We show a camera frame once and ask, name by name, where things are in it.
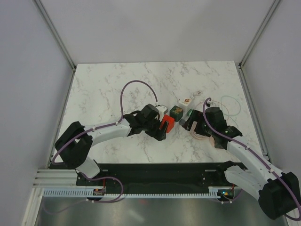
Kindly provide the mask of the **light green cube plug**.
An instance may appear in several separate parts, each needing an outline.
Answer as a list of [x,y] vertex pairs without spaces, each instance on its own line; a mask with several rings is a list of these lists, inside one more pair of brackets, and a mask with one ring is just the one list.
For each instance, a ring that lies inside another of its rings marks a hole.
[[188,110],[188,112],[186,113],[187,116],[190,116],[192,114],[192,109]]

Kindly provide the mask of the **dark green cube plug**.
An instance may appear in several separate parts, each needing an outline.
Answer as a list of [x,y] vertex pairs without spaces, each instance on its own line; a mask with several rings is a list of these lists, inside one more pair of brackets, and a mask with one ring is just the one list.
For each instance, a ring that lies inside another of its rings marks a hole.
[[174,105],[170,111],[169,111],[169,115],[173,118],[181,118],[183,116],[183,112],[184,110],[176,105]]

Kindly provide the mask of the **small grey charger plug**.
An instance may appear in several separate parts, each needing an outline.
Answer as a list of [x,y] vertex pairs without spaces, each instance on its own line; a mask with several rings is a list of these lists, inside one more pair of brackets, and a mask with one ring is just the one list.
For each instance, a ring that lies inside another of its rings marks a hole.
[[186,120],[184,120],[184,119],[181,119],[181,120],[179,121],[179,124],[180,124],[181,126],[183,126],[185,123],[186,123]]

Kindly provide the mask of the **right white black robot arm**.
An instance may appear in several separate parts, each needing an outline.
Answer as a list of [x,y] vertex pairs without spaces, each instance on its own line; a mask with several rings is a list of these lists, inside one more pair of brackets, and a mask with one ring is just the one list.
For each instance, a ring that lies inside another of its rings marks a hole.
[[219,107],[205,108],[204,112],[192,110],[189,118],[181,122],[187,130],[212,137],[215,148],[224,149],[236,156],[247,170],[228,161],[215,174],[216,182],[239,186],[259,203],[261,210],[270,219],[287,216],[288,212],[301,209],[301,194],[298,178],[284,173],[264,157],[258,155],[234,126],[227,124]]

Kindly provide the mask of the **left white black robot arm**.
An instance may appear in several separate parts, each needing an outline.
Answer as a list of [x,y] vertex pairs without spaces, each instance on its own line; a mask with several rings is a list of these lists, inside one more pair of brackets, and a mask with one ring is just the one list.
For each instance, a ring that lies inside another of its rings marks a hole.
[[124,114],[121,121],[108,124],[83,126],[79,121],[73,122],[55,143],[57,156],[70,170],[77,170],[87,177],[93,185],[103,181],[103,173],[97,162],[88,157],[91,147],[118,137],[128,137],[144,132],[148,136],[162,141],[166,139],[169,122],[162,121],[168,108],[164,105],[146,105],[142,110]]

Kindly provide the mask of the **red cube plug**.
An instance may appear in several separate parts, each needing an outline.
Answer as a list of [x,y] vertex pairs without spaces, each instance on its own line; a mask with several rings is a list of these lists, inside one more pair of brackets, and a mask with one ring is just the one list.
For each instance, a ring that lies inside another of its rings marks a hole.
[[174,128],[175,119],[173,117],[165,114],[162,118],[161,125],[160,125],[159,129],[163,128],[163,125],[164,125],[165,122],[168,123],[166,133],[169,133]]

